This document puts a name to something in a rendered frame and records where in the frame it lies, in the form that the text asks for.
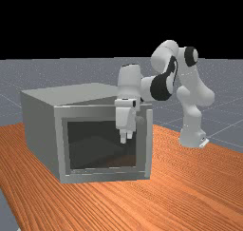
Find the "grey microwave door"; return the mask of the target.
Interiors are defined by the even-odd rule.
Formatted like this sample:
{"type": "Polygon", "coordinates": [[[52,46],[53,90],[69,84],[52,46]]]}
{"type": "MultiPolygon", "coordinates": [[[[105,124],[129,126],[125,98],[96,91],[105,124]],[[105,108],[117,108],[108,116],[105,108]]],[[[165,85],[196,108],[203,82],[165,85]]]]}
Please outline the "grey microwave door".
{"type": "Polygon", "coordinates": [[[153,109],[140,106],[136,131],[124,144],[112,105],[54,108],[61,183],[148,180],[152,167],[153,109]]]}

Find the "grey microwave oven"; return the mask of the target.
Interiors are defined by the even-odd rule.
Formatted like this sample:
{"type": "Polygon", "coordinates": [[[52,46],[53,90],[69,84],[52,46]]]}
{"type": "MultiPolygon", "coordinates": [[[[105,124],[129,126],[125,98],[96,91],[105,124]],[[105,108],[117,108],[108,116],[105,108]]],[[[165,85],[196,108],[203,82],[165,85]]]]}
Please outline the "grey microwave oven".
{"type": "Polygon", "coordinates": [[[115,106],[117,88],[99,83],[47,87],[23,90],[20,98],[28,148],[60,180],[54,108],[115,106]]]}

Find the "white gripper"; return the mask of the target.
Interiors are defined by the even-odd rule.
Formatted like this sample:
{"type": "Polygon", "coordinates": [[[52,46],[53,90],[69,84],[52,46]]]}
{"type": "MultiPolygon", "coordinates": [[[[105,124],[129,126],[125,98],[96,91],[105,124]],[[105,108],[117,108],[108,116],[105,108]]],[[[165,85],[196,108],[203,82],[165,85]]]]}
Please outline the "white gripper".
{"type": "Polygon", "coordinates": [[[120,131],[121,144],[126,144],[136,130],[137,113],[140,111],[142,98],[118,98],[115,100],[116,128],[120,131]]]}

